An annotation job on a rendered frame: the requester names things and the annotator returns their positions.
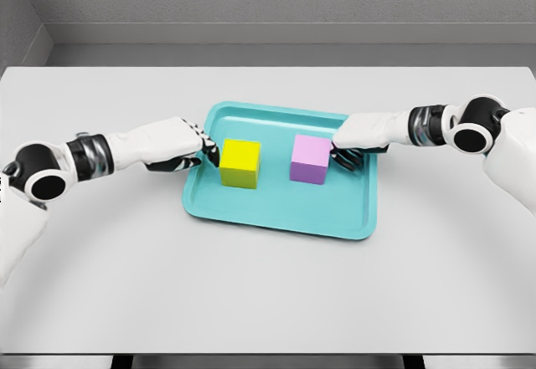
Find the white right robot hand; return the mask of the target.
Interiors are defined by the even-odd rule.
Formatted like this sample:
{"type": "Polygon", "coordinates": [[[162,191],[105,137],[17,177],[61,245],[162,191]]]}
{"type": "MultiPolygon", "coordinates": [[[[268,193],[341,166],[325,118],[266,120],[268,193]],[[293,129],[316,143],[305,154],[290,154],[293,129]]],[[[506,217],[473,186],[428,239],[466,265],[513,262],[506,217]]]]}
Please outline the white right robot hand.
{"type": "Polygon", "coordinates": [[[363,152],[389,148],[388,113],[351,114],[332,136],[331,158],[354,172],[363,165],[363,152]]]}

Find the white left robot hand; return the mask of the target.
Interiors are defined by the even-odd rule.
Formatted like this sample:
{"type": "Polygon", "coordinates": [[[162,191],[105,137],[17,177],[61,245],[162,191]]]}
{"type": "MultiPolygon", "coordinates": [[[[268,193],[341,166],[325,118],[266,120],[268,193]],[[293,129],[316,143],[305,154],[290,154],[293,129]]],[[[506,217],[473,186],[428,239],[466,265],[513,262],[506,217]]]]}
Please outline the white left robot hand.
{"type": "Polygon", "coordinates": [[[148,143],[142,161],[150,172],[177,172],[200,166],[199,152],[219,167],[217,143],[193,122],[173,117],[149,124],[143,132],[148,143]]]}

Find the pink cube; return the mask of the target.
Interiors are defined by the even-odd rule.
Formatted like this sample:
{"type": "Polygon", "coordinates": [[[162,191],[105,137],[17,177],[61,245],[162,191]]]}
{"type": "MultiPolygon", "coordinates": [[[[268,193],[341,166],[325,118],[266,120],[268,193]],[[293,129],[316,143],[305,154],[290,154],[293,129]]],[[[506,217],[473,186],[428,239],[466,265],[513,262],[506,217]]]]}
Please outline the pink cube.
{"type": "Polygon", "coordinates": [[[296,135],[291,154],[290,180],[322,185],[325,182],[332,150],[331,140],[296,135]]]}

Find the yellow cube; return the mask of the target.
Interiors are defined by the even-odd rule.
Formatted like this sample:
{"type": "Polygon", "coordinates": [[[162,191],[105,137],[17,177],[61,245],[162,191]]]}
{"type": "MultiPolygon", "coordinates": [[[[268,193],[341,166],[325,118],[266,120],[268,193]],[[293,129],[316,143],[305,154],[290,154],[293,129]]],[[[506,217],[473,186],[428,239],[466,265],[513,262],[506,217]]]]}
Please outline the yellow cube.
{"type": "Polygon", "coordinates": [[[225,139],[219,164],[221,183],[226,187],[256,189],[260,173],[261,144],[225,139]]]}

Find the teal tray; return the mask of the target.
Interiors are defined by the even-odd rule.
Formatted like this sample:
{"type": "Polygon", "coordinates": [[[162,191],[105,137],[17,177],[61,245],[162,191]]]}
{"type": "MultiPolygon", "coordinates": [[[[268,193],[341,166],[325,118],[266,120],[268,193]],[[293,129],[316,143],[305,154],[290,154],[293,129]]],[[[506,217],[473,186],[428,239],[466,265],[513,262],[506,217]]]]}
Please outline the teal tray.
{"type": "Polygon", "coordinates": [[[331,161],[324,184],[293,182],[291,152],[297,134],[330,138],[345,115],[220,102],[209,111],[205,131],[226,139],[260,143],[255,189],[222,185],[209,162],[191,169],[182,202],[194,217],[349,240],[369,237],[377,223],[377,157],[367,155],[355,172],[331,161]]]}

